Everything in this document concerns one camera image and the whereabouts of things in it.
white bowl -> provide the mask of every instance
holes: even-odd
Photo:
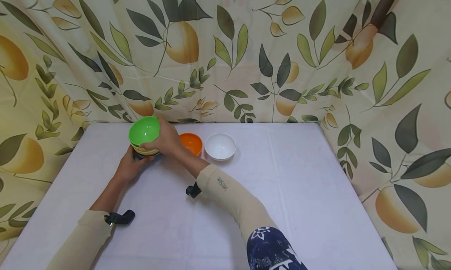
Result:
[[[213,160],[228,160],[235,154],[235,140],[228,134],[215,133],[207,138],[205,151]]]

blue patterned sleeve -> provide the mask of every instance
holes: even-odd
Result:
[[[307,270],[279,229],[260,227],[247,240],[251,270]]]

bowl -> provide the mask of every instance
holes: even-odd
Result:
[[[202,152],[202,140],[199,136],[193,133],[180,134],[182,144],[189,149],[194,155],[200,155]]]
[[[213,160],[228,160],[235,154],[235,140],[228,134],[215,133],[207,138],[205,151]]]
[[[160,122],[154,116],[146,116],[135,122],[128,131],[128,139],[133,149],[140,155],[158,154],[157,149],[143,149],[139,146],[142,143],[149,143],[157,139],[160,135]]]

patterned curtain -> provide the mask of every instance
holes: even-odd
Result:
[[[0,259],[89,124],[159,113],[319,124],[398,267],[451,269],[451,0],[0,2]]]

yellow bowl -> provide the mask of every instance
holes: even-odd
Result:
[[[146,157],[149,155],[156,155],[160,152],[157,149],[143,149],[143,148],[137,147],[133,144],[132,144],[132,147],[138,154],[145,155]]]

